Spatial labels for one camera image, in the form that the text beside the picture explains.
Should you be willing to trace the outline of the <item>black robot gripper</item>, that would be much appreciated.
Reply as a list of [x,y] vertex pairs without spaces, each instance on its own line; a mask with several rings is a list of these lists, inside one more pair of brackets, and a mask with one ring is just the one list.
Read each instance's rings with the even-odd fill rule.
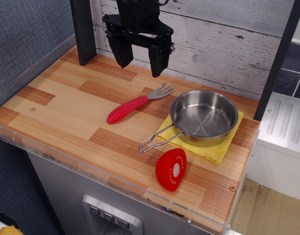
[[112,53],[122,67],[134,59],[132,45],[149,49],[152,76],[158,77],[168,66],[175,50],[173,29],[159,19],[160,7],[168,3],[158,0],[118,0],[118,14],[102,17]]

